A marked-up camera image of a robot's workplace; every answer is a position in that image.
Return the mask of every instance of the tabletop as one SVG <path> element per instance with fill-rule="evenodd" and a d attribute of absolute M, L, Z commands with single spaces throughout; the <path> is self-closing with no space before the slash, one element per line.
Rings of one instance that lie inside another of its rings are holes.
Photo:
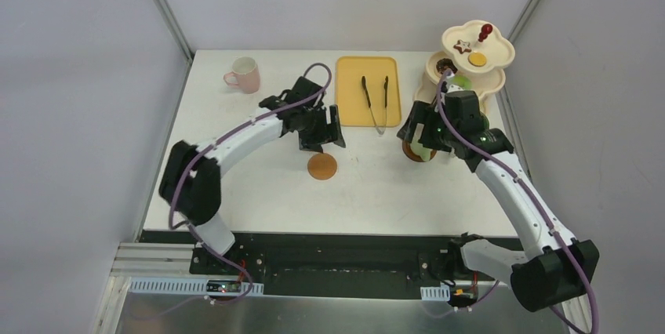
<path fill-rule="evenodd" d="M 167 150 L 179 140 L 197 143 L 223 135 L 253 114 L 258 103 L 290 89 L 314 62 L 334 69 L 342 56 L 390 56 L 398 64 L 402 124 L 421 83 L 429 52 L 314 50 L 199 50 L 184 88 Z M 244 94 L 222 76 L 240 56 L 259 67 L 261 87 Z M 307 76 L 320 85 L 327 73 L 316 67 Z M 324 103 L 334 103 L 333 83 Z M 503 128 L 496 99 L 485 112 L 493 128 Z M 466 164 L 439 153 L 415 163 L 402 152 L 399 127 L 379 136 L 374 128 L 343 127 L 346 148 L 324 145 L 338 164 L 330 180 L 307 172 L 312 153 L 299 151 L 298 136 L 287 134 L 262 146 L 232 168 L 222 181 L 224 222 L 232 231 L 302 234 L 515 236 L 510 221 L 489 189 Z M 165 160 L 160 167 L 162 178 Z M 169 206 L 154 189 L 144 229 L 166 230 Z"/>

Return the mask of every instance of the yellow round object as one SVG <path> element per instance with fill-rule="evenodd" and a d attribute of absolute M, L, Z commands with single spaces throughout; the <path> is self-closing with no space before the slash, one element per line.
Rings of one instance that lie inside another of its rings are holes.
<path fill-rule="evenodd" d="M 474 66 L 485 66 L 487 64 L 487 57 L 484 54 L 473 52 L 469 54 L 469 63 Z"/>

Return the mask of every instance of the yellow tray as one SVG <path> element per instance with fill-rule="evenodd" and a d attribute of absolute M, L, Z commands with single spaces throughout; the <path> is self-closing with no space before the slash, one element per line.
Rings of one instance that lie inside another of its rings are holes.
<path fill-rule="evenodd" d="M 337 60 L 335 103 L 343 126 L 374 126 L 361 80 L 365 76 L 376 123 L 395 127 L 402 122 L 397 61 L 390 57 L 345 56 Z M 388 77 L 388 107 L 383 105 L 383 84 Z"/>

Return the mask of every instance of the mug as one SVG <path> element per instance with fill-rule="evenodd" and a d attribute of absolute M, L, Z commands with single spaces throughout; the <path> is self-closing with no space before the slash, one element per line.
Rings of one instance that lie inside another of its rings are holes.
<path fill-rule="evenodd" d="M 223 79 L 229 86 L 237 87 L 244 93 L 255 93 L 261 83 L 259 67 L 252 57 L 240 57 L 234 61 L 231 72 L 226 73 Z"/>

